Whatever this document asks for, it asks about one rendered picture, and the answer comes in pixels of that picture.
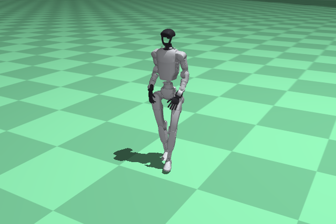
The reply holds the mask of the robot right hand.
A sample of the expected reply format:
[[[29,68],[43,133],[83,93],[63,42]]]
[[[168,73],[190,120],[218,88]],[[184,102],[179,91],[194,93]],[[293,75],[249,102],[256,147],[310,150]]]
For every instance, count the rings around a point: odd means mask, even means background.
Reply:
[[[148,89],[149,91],[149,102],[150,103],[154,103],[156,101],[153,100],[153,97],[155,98],[155,96],[153,95],[153,84],[150,84],[150,88]]]

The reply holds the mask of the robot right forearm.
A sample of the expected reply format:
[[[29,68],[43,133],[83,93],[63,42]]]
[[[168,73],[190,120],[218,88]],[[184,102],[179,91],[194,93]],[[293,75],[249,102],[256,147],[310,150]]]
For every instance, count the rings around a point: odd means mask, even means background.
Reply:
[[[150,79],[150,81],[149,81],[149,85],[148,85],[148,89],[150,88],[150,84],[153,84],[153,88],[154,88],[154,85],[155,85],[155,83],[156,83],[156,80],[157,80],[157,78],[158,78],[158,74],[156,74],[156,72],[152,72],[152,77],[151,77],[151,79]]]

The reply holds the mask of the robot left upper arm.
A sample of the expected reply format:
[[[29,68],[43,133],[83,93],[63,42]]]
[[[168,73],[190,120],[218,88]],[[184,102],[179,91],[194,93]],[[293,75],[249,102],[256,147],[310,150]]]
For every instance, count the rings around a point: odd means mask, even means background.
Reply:
[[[182,68],[182,72],[180,74],[181,78],[185,78],[186,72],[188,72],[188,64],[187,64],[187,55],[183,51],[177,51],[176,53],[177,60],[180,61],[180,65]]]

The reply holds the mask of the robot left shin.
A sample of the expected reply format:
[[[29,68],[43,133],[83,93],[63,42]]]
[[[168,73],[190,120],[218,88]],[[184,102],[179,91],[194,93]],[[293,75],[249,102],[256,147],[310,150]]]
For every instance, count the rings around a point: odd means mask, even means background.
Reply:
[[[177,130],[176,130],[176,132],[171,131],[170,135],[168,137],[168,141],[167,141],[167,160],[166,161],[168,161],[168,159],[171,161],[171,155],[172,155],[172,151],[174,149],[175,140],[176,140],[176,133],[177,133]]]

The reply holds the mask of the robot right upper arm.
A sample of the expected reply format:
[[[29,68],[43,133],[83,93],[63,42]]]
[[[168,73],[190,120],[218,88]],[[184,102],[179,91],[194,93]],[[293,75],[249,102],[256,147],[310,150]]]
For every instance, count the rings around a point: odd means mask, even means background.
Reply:
[[[155,64],[155,67],[153,68],[153,71],[158,73],[158,66],[157,66],[157,58],[156,58],[156,53],[158,51],[158,48],[156,48],[155,50],[153,50],[151,52],[151,56],[153,57],[153,62]]]

